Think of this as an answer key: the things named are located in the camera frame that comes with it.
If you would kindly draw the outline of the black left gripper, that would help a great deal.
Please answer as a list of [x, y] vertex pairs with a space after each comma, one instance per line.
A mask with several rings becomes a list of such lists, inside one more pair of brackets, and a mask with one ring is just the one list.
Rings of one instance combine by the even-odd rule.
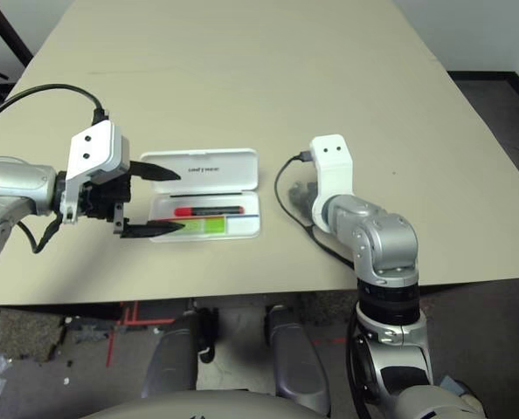
[[130, 224], [123, 215], [124, 206], [131, 201], [131, 175], [146, 181], [178, 181], [181, 176], [162, 166], [130, 162], [130, 174], [121, 175], [102, 184], [86, 183], [80, 193], [79, 210], [82, 216], [105, 220], [114, 226], [120, 238], [152, 238], [179, 231], [183, 223], [151, 220], [145, 224]]

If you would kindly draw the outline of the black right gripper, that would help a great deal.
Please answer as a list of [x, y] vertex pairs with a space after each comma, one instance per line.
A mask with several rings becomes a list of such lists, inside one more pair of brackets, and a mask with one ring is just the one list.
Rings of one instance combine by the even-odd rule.
[[311, 212], [318, 195], [317, 182], [295, 182], [287, 195], [289, 202], [300, 212]]

